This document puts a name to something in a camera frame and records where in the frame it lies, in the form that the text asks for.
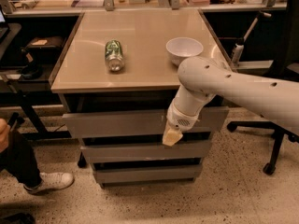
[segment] white sneaker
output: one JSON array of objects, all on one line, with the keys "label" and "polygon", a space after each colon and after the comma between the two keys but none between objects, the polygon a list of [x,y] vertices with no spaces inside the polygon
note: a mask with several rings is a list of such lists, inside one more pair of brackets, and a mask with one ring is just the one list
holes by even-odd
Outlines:
[{"label": "white sneaker", "polygon": [[74,182],[74,176],[69,173],[40,173],[41,183],[33,189],[26,186],[25,189],[29,194],[37,194],[41,191],[66,189]]}]

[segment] person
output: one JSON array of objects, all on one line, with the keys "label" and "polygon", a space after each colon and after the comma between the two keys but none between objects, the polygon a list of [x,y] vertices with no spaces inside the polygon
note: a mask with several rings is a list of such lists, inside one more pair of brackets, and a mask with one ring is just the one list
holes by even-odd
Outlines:
[{"label": "person", "polygon": [[11,131],[10,128],[4,119],[0,119],[0,171],[6,169],[33,195],[65,189],[73,184],[72,174],[41,173],[28,141],[18,131]]}]

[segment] black pants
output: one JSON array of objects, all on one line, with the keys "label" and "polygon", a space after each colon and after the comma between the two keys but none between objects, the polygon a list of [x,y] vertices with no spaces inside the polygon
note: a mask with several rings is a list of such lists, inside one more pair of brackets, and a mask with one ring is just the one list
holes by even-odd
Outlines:
[{"label": "black pants", "polygon": [[33,188],[41,182],[35,153],[17,131],[9,133],[9,146],[0,153],[0,171],[3,169],[27,187]]}]

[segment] laptop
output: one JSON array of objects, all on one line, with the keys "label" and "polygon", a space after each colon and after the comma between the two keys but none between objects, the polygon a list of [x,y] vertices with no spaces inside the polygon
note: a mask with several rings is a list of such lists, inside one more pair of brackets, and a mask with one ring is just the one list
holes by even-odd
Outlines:
[{"label": "laptop", "polygon": [[0,42],[7,36],[8,32],[9,26],[0,7]]}]

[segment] human hand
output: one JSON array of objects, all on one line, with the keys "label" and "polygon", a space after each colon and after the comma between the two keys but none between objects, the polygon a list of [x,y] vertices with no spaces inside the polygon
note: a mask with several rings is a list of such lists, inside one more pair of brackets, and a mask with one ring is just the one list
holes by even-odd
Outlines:
[{"label": "human hand", "polygon": [[10,126],[4,119],[0,119],[0,153],[8,147]]}]

